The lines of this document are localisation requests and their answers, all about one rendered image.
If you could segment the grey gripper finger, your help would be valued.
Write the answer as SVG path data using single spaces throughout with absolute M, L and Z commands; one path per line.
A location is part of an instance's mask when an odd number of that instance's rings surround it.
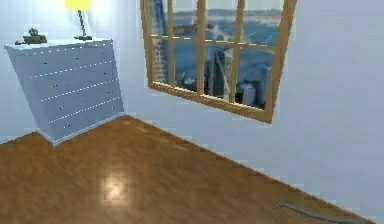
M 340 217 L 335 217 L 335 216 L 326 216 L 326 215 L 321 215 L 319 213 L 313 212 L 311 210 L 308 210 L 306 208 L 301 208 L 298 207 L 294 204 L 287 203 L 287 202 L 281 202 L 276 204 L 271 208 L 271 210 L 276 210 L 278 208 L 288 208 L 291 209 L 297 213 L 309 216 L 314 219 L 322 220 L 322 221 L 327 221 L 331 223 L 336 223 L 336 224 L 368 224 L 368 221 L 363 219 L 363 218 L 357 218 L 357 217 L 351 217 L 351 216 L 340 216 Z

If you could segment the wooden framed window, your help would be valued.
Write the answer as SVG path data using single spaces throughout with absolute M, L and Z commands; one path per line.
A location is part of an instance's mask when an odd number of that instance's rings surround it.
M 140 0 L 148 87 L 270 124 L 297 0 Z

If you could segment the white chest of drawers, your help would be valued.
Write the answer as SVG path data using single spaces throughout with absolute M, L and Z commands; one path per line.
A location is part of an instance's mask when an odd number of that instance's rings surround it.
M 111 39 L 4 46 L 37 124 L 58 145 L 124 114 Z

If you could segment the yellow shade table lamp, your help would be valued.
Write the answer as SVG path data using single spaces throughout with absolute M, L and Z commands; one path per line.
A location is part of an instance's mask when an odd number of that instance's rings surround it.
M 76 36 L 76 39 L 82 41 L 92 40 L 87 15 L 87 12 L 91 9 L 90 0 L 65 0 L 64 4 L 66 9 L 77 12 L 81 34 Z

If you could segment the dark green small figurine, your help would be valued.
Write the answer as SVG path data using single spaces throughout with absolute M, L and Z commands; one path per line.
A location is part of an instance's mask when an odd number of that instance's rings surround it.
M 45 35 L 40 35 L 38 33 L 38 30 L 35 28 L 30 28 L 28 31 L 29 35 L 23 37 L 23 41 L 19 42 L 16 41 L 16 45 L 22 45 L 22 44 L 42 44 L 47 42 L 47 38 Z

